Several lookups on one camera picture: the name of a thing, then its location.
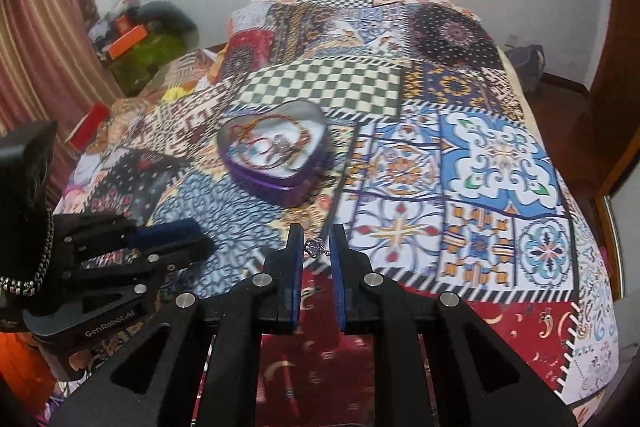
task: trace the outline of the heart-shaped box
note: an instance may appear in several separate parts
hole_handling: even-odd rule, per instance
[[[290,208],[300,206],[318,181],[326,134],[322,110],[315,103],[293,100],[232,118],[216,139],[220,157],[239,186]]]

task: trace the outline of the wooden floor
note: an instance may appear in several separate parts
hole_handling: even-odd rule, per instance
[[[587,99],[579,92],[540,83],[527,95],[551,161],[604,245],[593,198],[602,184],[600,161],[593,138],[593,121]]]

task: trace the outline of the checkered pattern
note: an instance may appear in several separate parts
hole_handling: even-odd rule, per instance
[[[298,2],[309,2],[332,8],[369,8],[373,6],[373,0],[298,0]]]
[[[280,105],[302,98],[320,107],[347,107],[366,114],[398,114],[400,69],[352,60],[315,58],[249,74],[238,101]]]

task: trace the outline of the quilt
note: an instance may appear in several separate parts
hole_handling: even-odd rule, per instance
[[[108,154],[87,153],[71,183],[82,195],[59,210],[196,219],[218,248],[170,274],[164,301],[260,271],[291,223],[322,241],[342,223],[378,272],[465,299],[586,422],[617,368],[606,268],[479,18],[447,0],[258,0],[231,27],[216,82],[148,108]],[[285,209],[234,185],[215,135],[298,98],[322,108],[330,133],[321,183]],[[262,340],[259,426],[372,419],[372,342],[338,333],[329,270],[328,257],[305,259],[299,330]],[[96,365],[139,327],[102,343]]]

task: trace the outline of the metal screw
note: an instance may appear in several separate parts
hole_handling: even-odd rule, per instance
[[[196,296],[193,293],[181,293],[175,298],[175,304],[178,308],[188,308],[193,306]]]
[[[444,292],[440,296],[440,302],[447,308],[455,308],[460,303],[460,297],[452,292]]]
[[[369,286],[380,286],[385,282],[385,278],[379,273],[371,272],[364,276],[364,283]]]
[[[252,280],[256,286],[268,286],[273,282],[273,277],[268,273],[257,273]]]

